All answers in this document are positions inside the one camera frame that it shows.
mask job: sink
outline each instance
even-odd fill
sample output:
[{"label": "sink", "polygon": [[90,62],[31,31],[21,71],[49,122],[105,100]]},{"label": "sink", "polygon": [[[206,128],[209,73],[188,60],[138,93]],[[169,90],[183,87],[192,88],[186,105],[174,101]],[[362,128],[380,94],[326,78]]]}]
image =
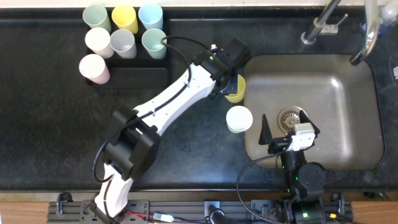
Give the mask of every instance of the sink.
[{"label": "sink", "polygon": [[[349,63],[349,55],[262,55],[244,69],[244,105],[253,115],[245,133],[251,159],[268,155],[258,145],[261,116],[273,137],[285,136],[303,109],[321,133],[305,151],[307,162],[326,168],[367,169],[381,160],[384,144],[374,75],[366,62]],[[259,162],[275,167],[275,160]]]}]

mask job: sink drain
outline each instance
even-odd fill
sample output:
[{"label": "sink drain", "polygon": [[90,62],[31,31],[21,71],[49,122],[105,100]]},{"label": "sink drain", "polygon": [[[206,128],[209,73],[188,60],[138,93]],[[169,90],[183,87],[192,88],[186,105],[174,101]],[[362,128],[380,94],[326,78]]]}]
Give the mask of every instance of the sink drain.
[{"label": "sink drain", "polygon": [[297,106],[291,106],[283,109],[278,115],[279,128],[284,133],[293,131],[295,124],[300,124],[300,111],[302,109]]}]

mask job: wooden floor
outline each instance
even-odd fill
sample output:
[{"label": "wooden floor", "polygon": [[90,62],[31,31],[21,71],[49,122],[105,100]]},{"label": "wooden floor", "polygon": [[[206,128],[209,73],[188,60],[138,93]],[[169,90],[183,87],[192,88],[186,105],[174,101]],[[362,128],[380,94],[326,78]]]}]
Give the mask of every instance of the wooden floor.
[{"label": "wooden floor", "polygon": [[[45,224],[47,202],[0,202],[0,224]],[[398,223],[398,202],[353,202],[355,221]]]}]

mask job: white wall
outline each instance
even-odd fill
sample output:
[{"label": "white wall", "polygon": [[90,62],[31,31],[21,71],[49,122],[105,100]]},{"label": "white wall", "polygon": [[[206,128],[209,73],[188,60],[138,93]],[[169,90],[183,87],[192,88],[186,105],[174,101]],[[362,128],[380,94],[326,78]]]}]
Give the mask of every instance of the white wall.
[{"label": "white wall", "polygon": [[[0,7],[86,7],[91,3],[140,6],[156,2],[161,6],[324,6],[330,0],[0,0]],[[390,0],[375,0],[385,5]],[[360,6],[363,0],[342,0],[340,6]]]}]

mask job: black countertop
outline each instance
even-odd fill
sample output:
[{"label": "black countertop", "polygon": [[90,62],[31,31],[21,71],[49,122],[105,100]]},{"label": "black countertop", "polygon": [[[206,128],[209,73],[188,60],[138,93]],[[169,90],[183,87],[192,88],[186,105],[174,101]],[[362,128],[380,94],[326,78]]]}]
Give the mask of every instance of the black countertop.
[{"label": "black countertop", "polygon": [[[78,71],[86,54],[87,26],[82,9],[3,10],[0,16],[0,189],[98,190],[91,176],[94,156],[104,141],[112,112],[132,108],[161,90],[96,90]],[[206,45],[225,46],[238,36],[262,54],[353,54],[363,44],[358,24],[363,9],[348,12],[337,36],[301,43],[320,9],[245,8],[165,9],[170,35]],[[375,74],[385,155],[369,170],[328,170],[326,188],[336,190],[398,189],[398,86],[391,67],[398,66],[398,28],[381,37],[367,61]],[[200,48],[182,40],[170,43],[192,57]],[[170,54],[172,81],[185,64]],[[250,162],[244,134],[226,127],[234,106],[223,97],[205,98],[182,114],[162,136],[153,166],[134,182],[134,190],[231,190],[238,172]],[[283,190],[281,170],[250,167],[242,189]]]}]

